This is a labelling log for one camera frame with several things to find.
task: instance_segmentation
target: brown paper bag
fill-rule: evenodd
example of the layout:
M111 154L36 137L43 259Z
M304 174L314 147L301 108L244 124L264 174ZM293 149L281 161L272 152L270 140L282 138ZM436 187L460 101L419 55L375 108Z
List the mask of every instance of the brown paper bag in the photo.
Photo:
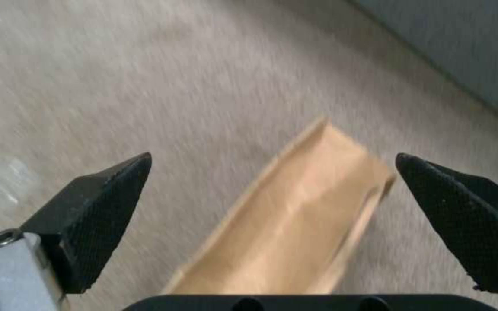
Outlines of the brown paper bag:
M320 121L261 173L164 293L330 293L393 180Z

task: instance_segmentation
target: floor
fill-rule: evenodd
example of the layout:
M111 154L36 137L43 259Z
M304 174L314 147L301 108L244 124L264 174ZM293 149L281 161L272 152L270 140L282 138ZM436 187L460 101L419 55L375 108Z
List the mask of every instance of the floor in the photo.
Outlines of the floor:
M153 154L122 243L73 310L158 294L318 116L390 165L404 151L498 182L498 118L344 1L0 1L0 229L77 175ZM498 306L400 180L338 292Z

